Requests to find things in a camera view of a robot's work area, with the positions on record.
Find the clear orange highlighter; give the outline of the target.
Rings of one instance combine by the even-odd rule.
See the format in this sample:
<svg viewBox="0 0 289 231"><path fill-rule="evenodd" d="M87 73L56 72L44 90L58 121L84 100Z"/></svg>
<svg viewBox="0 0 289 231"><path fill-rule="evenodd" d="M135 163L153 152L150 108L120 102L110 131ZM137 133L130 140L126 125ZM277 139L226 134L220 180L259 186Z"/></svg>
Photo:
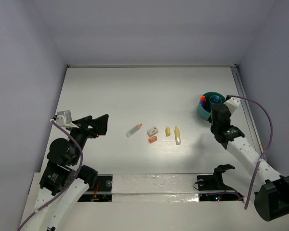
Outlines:
<svg viewBox="0 0 289 231"><path fill-rule="evenodd" d="M136 133L140 128L141 128L142 124L138 124L135 127L133 127L132 129L130 129L127 133L126 133L126 137L129 138L131 135L133 135L134 133Z"/></svg>

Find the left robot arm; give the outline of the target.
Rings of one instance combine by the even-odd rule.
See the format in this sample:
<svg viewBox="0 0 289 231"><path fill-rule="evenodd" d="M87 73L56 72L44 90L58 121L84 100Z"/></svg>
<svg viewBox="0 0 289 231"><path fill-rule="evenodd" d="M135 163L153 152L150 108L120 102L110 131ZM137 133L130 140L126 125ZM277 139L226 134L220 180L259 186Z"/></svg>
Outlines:
<svg viewBox="0 0 289 231"><path fill-rule="evenodd" d="M75 203L87 191L99 187L97 170L83 164L83 149L88 139L107 133L109 115L91 115L78 120L70 111L61 111L51 119L67 138L54 140L47 154L48 163L39 182L36 215L28 231L57 231Z"/></svg>

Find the purple capped black highlighter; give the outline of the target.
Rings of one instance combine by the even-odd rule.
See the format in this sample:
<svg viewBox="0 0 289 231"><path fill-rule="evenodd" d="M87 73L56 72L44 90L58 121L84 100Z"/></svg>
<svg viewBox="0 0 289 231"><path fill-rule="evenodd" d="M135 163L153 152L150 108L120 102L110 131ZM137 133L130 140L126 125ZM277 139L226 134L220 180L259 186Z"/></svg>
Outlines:
<svg viewBox="0 0 289 231"><path fill-rule="evenodd" d="M201 106L206 108L206 100L200 100Z"/></svg>

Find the orange highlighter cap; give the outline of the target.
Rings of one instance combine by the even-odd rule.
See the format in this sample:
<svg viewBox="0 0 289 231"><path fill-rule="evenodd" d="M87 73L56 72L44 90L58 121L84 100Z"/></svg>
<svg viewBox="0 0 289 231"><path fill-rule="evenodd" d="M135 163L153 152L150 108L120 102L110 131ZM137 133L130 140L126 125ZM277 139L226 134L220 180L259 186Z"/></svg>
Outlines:
<svg viewBox="0 0 289 231"><path fill-rule="evenodd" d="M148 139L149 143L154 143L158 140L157 136L152 136Z"/></svg>

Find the clear spray bottle blue cap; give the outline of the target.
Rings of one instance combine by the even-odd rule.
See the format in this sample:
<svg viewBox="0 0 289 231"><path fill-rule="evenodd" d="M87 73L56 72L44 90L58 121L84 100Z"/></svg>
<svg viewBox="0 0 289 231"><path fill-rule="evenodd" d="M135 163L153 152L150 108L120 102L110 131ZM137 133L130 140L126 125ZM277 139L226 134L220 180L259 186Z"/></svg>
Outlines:
<svg viewBox="0 0 289 231"><path fill-rule="evenodd" d="M220 97L216 95L214 98L214 103L219 103L219 102L220 102Z"/></svg>

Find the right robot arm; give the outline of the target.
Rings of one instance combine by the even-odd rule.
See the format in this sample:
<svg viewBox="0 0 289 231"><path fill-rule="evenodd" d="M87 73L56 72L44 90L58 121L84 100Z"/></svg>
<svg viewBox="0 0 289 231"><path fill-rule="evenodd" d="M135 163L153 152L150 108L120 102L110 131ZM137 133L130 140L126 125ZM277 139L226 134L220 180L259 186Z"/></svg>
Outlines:
<svg viewBox="0 0 289 231"><path fill-rule="evenodd" d="M261 186L249 190L254 194L254 207L265 221L289 214L289 176L282 176L261 158L249 144L244 133L231 125L231 112L224 103L211 105L211 132L216 141L232 154Z"/></svg>

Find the white eraser box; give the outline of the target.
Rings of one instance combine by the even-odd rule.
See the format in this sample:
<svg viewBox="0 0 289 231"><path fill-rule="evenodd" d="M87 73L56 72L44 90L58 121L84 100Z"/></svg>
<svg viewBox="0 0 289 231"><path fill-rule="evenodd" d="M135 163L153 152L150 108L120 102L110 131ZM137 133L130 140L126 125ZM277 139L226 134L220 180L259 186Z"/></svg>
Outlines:
<svg viewBox="0 0 289 231"><path fill-rule="evenodd" d="M153 128L151 128L151 129L149 129L147 131L147 134L148 134L149 137L152 137L152 136L154 136L157 133L158 133L158 129L156 127L153 127Z"/></svg>

